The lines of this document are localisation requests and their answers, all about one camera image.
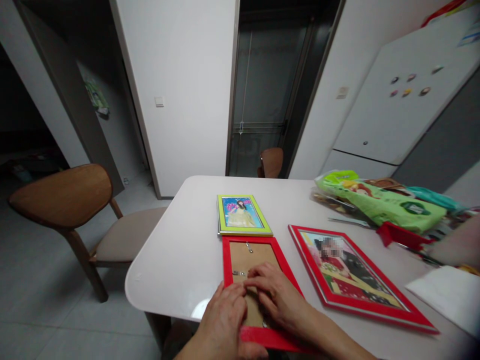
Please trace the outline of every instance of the chair leg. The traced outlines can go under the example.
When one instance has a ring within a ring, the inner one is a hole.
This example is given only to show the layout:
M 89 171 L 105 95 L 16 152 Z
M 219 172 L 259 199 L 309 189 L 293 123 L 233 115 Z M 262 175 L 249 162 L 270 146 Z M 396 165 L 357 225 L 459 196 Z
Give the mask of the chair leg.
M 89 262 L 90 254 L 87 248 L 85 247 L 84 242 L 82 241 L 82 238 L 80 237 L 78 232 L 76 232 L 75 230 L 62 230 L 62 229 L 58 229 L 57 231 L 60 234 L 62 234 L 63 237 L 70 244 L 70 247 L 73 250 L 73 253 L 78 259 L 78 262 L 80 263 L 83 271 L 85 272 L 86 277 L 90 281 L 90 284 L 93 287 L 93 290 L 95 291 L 95 294 L 97 295 L 98 300 L 100 300 L 101 303 L 106 302 L 109 299 L 109 294 L 105 289 L 104 283 L 100 278 L 97 268 L 92 263 Z

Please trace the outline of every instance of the green picture frame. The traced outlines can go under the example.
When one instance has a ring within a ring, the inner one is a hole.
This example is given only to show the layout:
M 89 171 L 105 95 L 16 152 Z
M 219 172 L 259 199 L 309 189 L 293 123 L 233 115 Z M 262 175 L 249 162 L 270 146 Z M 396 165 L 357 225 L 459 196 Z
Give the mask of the green picture frame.
M 217 208 L 220 235 L 274 235 L 252 194 L 220 194 L 217 196 Z

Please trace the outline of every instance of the chair seat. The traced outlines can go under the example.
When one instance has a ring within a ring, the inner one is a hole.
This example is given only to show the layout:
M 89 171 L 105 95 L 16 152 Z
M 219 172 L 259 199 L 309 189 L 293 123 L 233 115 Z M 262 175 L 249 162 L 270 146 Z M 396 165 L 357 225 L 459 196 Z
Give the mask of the chair seat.
M 158 207 L 121 217 L 111 226 L 98 245 L 97 261 L 133 261 L 165 210 L 166 207 Z

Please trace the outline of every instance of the light switch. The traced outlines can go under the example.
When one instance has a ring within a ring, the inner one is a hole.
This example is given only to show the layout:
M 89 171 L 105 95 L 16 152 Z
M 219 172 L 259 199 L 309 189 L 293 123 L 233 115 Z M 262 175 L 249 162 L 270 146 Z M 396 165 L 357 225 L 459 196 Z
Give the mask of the light switch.
M 336 95 L 337 99 L 345 99 L 349 93 L 349 87 L 347 86 L 342 86 L 338 89 L 338 93 Z
M 156 97 L 155 98 L 155 105 L 157 108 L 163 108 L 165 105 L 164 105 L 164 97 L 163 96 L 159 96 L 159 97 Z

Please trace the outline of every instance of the tile floor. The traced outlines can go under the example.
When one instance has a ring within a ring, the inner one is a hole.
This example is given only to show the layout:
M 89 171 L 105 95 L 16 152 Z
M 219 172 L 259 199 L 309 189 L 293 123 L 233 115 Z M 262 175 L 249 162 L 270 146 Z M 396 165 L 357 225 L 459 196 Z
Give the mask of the tile floor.
M 150 181 L 141 173 L 116 197 L 124 215 L 169 205 Z M 145 315 L 125 297 L 126 270 L 100 269 L 109 299 L 99 303 L 65 239 L 8 207 L 19 185 L 0 180 L 0 358 L 159 359 Z M 107 206 L 78 232 L 91 247 L 115 220 Z

